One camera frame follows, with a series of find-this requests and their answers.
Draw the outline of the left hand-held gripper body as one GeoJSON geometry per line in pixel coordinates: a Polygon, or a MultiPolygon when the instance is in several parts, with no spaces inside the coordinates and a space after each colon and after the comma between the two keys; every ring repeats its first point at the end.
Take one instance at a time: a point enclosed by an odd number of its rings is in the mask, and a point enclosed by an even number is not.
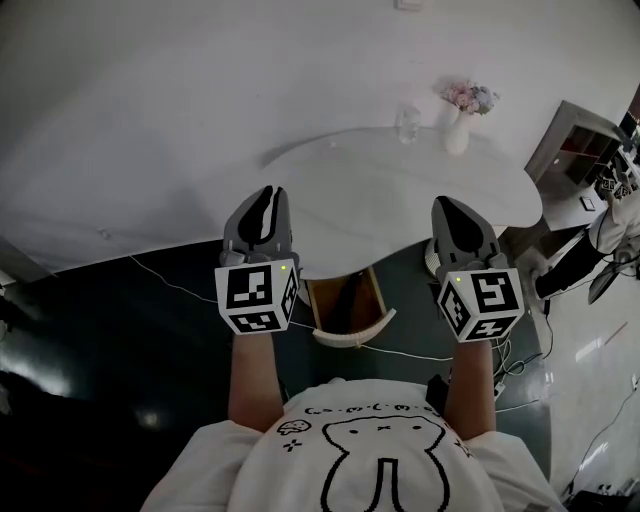
{"type": "Polygon", "coordinates": [[[251,246],[225,239],[215,270],[218,310],[237,335],[285,331],[299,284],[292,241],[251,246]]]}

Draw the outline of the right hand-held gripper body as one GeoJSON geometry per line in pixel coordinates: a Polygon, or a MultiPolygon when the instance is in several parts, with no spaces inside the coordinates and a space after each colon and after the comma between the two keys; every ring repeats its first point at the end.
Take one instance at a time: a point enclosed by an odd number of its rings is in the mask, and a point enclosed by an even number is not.
{"type": "Polygon", "coordinates": [[[436,277],[440,292],[436,304],[459,343],[501,339],[524,314],[518,272],[508,265],[499,243],[489,252],[462,262],[438,248],[436,277]]]}

